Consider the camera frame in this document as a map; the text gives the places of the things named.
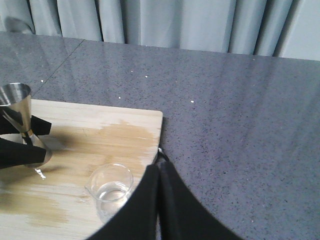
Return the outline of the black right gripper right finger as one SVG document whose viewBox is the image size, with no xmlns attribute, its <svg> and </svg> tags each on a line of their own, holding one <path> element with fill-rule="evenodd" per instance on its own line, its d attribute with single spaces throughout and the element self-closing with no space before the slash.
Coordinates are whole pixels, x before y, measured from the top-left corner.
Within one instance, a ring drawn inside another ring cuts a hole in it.
<svg viewBox="0 0 320 240">
<path fill-rule="evenodd" d="M 195 198 L 171 162 L 159 165 L 160 229 L 163 240 L 239 240 Z"/>
</svg>

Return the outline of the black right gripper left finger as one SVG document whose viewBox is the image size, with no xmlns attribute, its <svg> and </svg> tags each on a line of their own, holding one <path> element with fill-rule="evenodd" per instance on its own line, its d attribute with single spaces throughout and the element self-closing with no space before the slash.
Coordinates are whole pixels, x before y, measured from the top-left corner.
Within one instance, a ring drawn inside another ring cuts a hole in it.
<svg viewBox="0 0 320 240">
<path fill-rule="evenodd" d="M 154 240 L 160 172 L 148 165 L 131 197 L 90 240 Z"/>
</svg>

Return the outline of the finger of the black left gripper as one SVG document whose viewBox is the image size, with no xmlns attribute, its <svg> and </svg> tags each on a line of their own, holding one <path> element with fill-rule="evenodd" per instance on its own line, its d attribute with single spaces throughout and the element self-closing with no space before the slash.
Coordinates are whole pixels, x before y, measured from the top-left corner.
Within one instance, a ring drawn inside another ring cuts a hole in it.
<svg viewBox="0 0 320 240">
<path fill-rule="evenodd" d="M 0 139 L 0 168 L 28 164 L 42 164 L 46 150 L 41 147 Z"/>
<path fill-rule="evenodd" d="M 52 123 L 38 118 L 34 115 L 31 116 L 31 129 L 37 136 L 48 135 L 51 131 Z M 2 115 L 0 116 L 0 134 L 19 134 L 20 132 Z"/>
</svg>

